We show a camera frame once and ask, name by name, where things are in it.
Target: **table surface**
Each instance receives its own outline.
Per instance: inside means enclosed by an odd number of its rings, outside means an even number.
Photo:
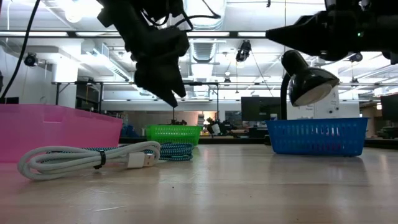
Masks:
[[[398,223],[398,151],[280,156],[199,146],[190,162],[33,182],[0,164],[0,223]]]

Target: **green basket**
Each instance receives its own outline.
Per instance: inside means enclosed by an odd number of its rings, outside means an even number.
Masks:
[[[182,125],[148,125],[147,140],[159,143],[191,143],[196,146],[199,142],[201,126]]]

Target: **pink plastic bin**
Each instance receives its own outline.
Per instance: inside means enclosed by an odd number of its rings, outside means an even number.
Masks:
[[[42,146],[118,146],[122,120],[54,105],[0,105],[0,162]]]

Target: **blue plastic basket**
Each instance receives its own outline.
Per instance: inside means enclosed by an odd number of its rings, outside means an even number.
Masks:
[[[367,118],[267,121],[272,148],[278,154],[362,154]]]

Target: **usb connector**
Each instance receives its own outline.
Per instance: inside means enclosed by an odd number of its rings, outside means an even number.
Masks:
[[[144,154],[143,152],[133,152],[127,155],[129,161],[127,168],[142,168],[155,165],[155,155]]]

